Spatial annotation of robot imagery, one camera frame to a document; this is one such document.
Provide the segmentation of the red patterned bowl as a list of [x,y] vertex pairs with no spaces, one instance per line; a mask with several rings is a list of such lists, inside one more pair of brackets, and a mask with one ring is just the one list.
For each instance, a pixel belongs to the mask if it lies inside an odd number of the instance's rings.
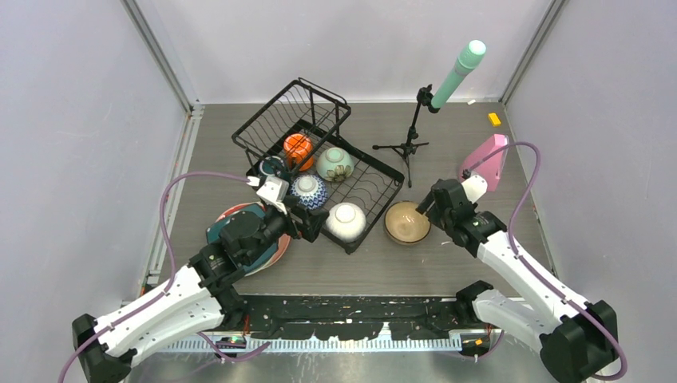
[[324,180],[317,175],[301,175],[291,185],[291,194],[309,210],[316,210],[328,201],[328,190]]

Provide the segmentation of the white blue-rimmed bowl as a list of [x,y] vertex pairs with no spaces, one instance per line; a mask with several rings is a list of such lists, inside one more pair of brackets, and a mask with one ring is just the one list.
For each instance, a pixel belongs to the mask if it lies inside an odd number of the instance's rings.
[[329,210],[325,228],[339,240],[351,243],[366,229],[366,215],[354,203],[338,203]]

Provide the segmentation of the light green bowl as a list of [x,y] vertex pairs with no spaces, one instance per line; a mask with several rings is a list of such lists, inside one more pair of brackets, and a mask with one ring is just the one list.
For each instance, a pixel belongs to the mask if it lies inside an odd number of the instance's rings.
[[324,150],[315,163],[316,173],[329,182],[343,182],[350,178],[355,170],[350,154],[338,147]]

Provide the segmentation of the dark green mug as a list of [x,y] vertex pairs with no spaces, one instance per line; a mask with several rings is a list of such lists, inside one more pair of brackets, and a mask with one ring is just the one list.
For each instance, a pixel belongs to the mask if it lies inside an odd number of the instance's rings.
[[260,176],[274,176],[291,182],[291,173],[286,160],[280,156],[265,156],[258,164],[258,173]]

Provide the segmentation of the orange mug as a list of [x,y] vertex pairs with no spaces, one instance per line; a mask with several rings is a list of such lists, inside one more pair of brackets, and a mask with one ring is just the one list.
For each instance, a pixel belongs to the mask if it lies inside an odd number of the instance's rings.
[[308,171],[314,165],[311,155],[313,145],[311,139],[302,133],[293,133],[283,142],[287,164],[290,169],[299,166],[301,172]]

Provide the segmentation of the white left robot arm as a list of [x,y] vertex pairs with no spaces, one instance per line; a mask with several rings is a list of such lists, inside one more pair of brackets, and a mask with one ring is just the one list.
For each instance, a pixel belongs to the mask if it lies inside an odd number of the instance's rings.
[[145,358],[187,335],[218,326],[238,329],[245,310],[234,283],[280,238],[314,242],[329,216],[302,204],[286,212],[263,204],[261,210],[238,209],[217,220],[209,229],[214,239],[155,290],[98,318],[76,318],[74,358],[85,379],[120,382]]

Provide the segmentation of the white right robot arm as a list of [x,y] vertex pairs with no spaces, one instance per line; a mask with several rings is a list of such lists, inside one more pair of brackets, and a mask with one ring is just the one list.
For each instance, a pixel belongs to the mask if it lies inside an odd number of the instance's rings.
[[591,303],[568,288],[536,263],[493,213],[478,211],[486,191],[481,176],[438,180],[417,208],[524,299],[514,302],[478,281],[457,292],[457,320],[470,328],[481,322],[498,326],[537,353],[558,382],[586,381],[621,360],[616,312],[605,301]]

